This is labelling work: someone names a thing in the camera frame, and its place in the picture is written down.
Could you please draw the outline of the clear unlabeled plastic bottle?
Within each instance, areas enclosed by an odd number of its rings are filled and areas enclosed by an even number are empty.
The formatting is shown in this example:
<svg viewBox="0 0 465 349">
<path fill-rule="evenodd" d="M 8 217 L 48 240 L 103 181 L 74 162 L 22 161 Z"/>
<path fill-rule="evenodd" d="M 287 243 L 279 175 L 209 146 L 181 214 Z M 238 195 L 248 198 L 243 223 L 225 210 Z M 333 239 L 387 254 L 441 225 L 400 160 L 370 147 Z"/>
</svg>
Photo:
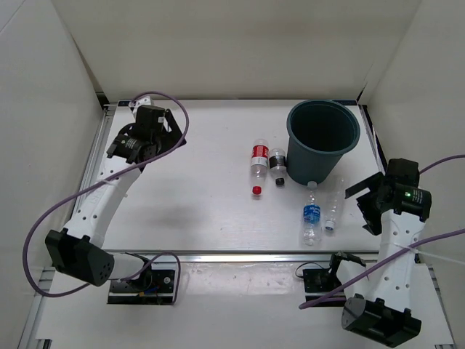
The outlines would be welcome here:
<svg viewBox="0 0 465 349">
<path fill-rule="evenodd" d="M 327 232 L 333 233 L 342 213 L 344 204 L 344 179 L 335 177 L 332 181 L 331 191 L 328 194 L 324 228 Z"/>
</svg>

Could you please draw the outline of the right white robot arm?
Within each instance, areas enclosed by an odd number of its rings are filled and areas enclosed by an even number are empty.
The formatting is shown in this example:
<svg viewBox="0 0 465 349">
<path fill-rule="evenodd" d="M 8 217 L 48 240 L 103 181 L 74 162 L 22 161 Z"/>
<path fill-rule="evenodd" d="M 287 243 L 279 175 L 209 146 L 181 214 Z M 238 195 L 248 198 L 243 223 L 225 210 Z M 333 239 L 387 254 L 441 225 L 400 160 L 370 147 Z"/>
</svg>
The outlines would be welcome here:
<svg viewBox="0 0 465 349">
<path fill-rule="evenodd" d="M 333 254 L 327 284 L 344 290 L 343 329 L 396 348 L 421 331 L 421 320 L 411 313 L 411 273 L 415 254 L 409 246 L 419 241 L 432 205 L 431 193 L 419 188 L 419 166 L 392 159 L 385 173 L 378 172 L 345 191 L 357 196 L 364 229 L 380 236 L 378 265 L 346 252 Z"/>
</svg>

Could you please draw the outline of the blue label Aquafina bottle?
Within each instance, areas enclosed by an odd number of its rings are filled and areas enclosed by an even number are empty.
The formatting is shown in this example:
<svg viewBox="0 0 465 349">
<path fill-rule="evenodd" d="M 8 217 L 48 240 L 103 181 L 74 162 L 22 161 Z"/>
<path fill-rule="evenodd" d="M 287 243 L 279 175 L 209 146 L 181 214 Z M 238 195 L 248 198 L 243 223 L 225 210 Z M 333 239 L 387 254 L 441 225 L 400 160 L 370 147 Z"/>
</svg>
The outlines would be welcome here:
<svg viewBox="0 0 465 349">
<path fill-rule="evenodd" d="M 316 196 L 318 184 L 307 183 L 307 196 L 302 209 L 302 239 L 307 246 L 317 246 L 322 236 L 321 208 Z"/>
</svg>

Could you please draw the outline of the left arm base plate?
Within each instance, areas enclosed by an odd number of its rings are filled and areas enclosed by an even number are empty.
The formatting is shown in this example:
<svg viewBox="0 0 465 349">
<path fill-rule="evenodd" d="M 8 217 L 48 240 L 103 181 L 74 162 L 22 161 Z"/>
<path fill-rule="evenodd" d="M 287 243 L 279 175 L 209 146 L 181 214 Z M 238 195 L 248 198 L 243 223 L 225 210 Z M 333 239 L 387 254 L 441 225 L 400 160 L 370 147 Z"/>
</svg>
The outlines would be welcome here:
<svg viewBox="0 0 465 349">
<path fill-rule="evenodd" d="M 175 305 L 181 279 L 181 261 L 172 252 L 162 252 L 151 259 L 133 254 L 144 264 L 150 263 L 137 277 L 111 281 L 109 305 Z"/>
</svg>

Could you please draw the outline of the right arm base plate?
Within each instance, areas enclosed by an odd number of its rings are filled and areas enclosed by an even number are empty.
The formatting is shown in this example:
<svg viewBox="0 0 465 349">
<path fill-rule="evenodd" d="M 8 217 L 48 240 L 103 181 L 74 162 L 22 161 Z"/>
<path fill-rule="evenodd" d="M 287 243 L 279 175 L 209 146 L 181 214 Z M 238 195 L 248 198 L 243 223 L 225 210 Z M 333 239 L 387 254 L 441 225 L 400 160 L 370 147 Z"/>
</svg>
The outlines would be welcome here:
<svg viewBox="0 0 465 349">
<path fill-rule="evenodd" d="M 321 267 L 320 269 L 303 269 L 302 275 L 298 278 L 304 281 L 304 290 L 307 293 L 306 302 L 314 302 L 313 307 L 317 306 L 336 306 L 336 305 L 351 305 L 352 301 L 347 299 L 345 296 L 337 297 L 332 295 L 323 301 L 316 303 L 315 301 L 321 298 L 321 295 L 315 295 L 315 293 L 321 292 L 330 292 L 332 289 L 335 289 L 341 286 L 341 282 L 338 279 L 336 273 L 340 269 L 340 265 L 343 262 L 348 262 L 356 264 L 360 267 L 365 267 L 366 264 L 363 261 L 353 261 L 339 259 L 338 255 L 334 255 L 334 259 L 330 261 L 328 269 Z"/>
</svg>

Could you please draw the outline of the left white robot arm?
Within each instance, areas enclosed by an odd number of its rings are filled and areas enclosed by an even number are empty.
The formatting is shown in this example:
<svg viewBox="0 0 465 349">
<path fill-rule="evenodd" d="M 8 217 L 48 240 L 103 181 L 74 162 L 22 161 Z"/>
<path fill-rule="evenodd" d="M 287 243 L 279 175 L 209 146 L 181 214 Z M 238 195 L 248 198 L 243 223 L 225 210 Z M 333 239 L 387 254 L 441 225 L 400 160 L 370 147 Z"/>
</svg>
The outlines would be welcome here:
<svg viewBox="0 0 465 349">
<path fill-rule="evenodd" d="M 142 174 L 145 162 L 185 144 L 181 136 L 169 109 L 153 105 L 137 108 L 135 121 L 119 131 L 107 150 L 97 176 L 98 187 L 62 230 L 51 230 L 45 238 L 56 271 L 93 286 L 122 280 L 137 291 L 150 287 L 153 274 L 147 259 L 111 254 L 102 245 L 114 214 Z"/>
</svg>

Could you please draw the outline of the red label plastic bottle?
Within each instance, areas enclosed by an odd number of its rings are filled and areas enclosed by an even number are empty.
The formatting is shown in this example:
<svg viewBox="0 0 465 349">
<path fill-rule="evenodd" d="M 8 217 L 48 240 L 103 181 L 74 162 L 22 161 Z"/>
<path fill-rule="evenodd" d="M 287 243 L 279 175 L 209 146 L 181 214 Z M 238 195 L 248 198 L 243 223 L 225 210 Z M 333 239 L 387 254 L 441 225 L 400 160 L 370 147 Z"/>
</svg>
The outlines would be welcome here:
<svg viewBox="0 0 465 349">
<path fill-rule="evenodd" d="M 250 183 L 253 196 L 260 196 L 268 173 L 269 146 L 265 139 L 254 142 L 250 161 Z"/>
</svg>

